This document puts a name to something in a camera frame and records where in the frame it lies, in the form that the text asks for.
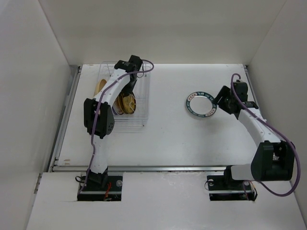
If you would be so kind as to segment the amber yellow patterned plate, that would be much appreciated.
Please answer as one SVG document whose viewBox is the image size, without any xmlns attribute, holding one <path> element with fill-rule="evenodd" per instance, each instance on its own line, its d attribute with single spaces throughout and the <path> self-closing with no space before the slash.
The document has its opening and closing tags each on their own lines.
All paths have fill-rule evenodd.
<svg viewBox="0 0 307 230">
<path fill-rule="evenodd" d="M 133 93 L 122 97 L 124 113 L 133 114 L 136 111 L 136 99 Z"/>
</svg>

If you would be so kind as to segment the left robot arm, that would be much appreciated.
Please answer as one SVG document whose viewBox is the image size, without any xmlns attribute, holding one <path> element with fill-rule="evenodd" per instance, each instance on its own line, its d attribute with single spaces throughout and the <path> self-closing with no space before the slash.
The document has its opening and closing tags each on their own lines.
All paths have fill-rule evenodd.
<svg viewBox="0 0 307 230">
<path fill-rule="evenodd" d="M 143 60 L 135 55 L 132 55 L 128 61 L 119 60 L 103 88 L 92 99 L 87 98 L 84 101 L 83 121 L 87 132 L 91 135 L 93 153 L 85 180 L 81 182 L 81 191 L 89 185 L 96 190 L 102 190 L 107 186 L 108 156 L 102 150 L 102 140 L 114 128 L 112 106 L 116 98 L 120 94 L 128 96 L 132 93 L 142 64 Z"/>
</svg>

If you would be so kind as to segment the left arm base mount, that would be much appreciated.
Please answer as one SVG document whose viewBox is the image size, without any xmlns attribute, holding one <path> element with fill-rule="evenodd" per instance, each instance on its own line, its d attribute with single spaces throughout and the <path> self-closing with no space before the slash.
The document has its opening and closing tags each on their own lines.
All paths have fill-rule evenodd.
<svg viewBox="0 0 307 230">
<path fill-rule="evenodd" d="M 79 183 L 77 192 L 77 201 L 121 201 L 123 175 L 109 175 L 104 185 L 99 185 L 94 182 L 86 183 L 85 187 L 80 192 L 85 181 L 85 175 L 76 176 L 76 182 Z"/>
</svg>

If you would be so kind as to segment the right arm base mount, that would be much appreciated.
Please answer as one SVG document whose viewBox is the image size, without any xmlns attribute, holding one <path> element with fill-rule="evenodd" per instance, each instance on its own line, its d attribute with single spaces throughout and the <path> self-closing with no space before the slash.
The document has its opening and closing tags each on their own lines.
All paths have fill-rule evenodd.
<svg viewBox="0 0 307 230">
<path fill-rule="evenodd" d="M 210 201 L 256 201 L 258 192 L 249 181 L 227 182 L 223 175 L 207 175 L 204 185 Z"/>
</svg>

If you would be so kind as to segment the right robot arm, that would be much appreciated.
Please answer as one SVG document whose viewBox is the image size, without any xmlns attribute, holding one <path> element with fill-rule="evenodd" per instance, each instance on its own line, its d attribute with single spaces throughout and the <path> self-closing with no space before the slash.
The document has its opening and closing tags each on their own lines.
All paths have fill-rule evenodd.
<svg viewBox="0 0 307 230">
<path fill-rule="evenodd" d="M 222 183 L 232 189 L 243 181 L 289 181 L 293 175 L 295 155 L 289 143 L 264 125 L 259 107 L 248 101 L 248 85 L 237 80 L 233 88 L 223 86 L 213 103 L 246 128 L 257 147 L 250 164 L 229 165 Z"/>
</svg>

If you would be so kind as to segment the yellow plastic plate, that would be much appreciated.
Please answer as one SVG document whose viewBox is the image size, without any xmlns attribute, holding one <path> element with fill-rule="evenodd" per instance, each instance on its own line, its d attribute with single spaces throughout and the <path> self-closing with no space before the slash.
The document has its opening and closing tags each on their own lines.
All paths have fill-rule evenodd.
<svg viewBox="0 0 307 230">
<path fill-rule="evenodd" d="M 95 91 L 94 91 L 94 96 L 96 96 L 103 89 L 103 87 L 106 85 L 106 83 L 107 83 L 107 81 L 105 79 L 101 79 L 97 83 Z"/>
</svg>

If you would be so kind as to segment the white plate orange sunburst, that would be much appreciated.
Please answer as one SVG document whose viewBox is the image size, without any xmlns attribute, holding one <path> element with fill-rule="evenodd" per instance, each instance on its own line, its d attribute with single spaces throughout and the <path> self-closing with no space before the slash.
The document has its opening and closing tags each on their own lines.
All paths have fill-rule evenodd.
<svg viewBox="0 0 307 230">
<path fill-rule="evenodd" d="M 124 114 L 124 112 L 122 111 L 122 109 L 120 107 L 118 98 L 116 98 L 116 100 L 114 101 L 113 106 L 112 106 L 112 110 L 113 110 L 113 113 L 115 115 L 123 115 Z"/>
</svg>

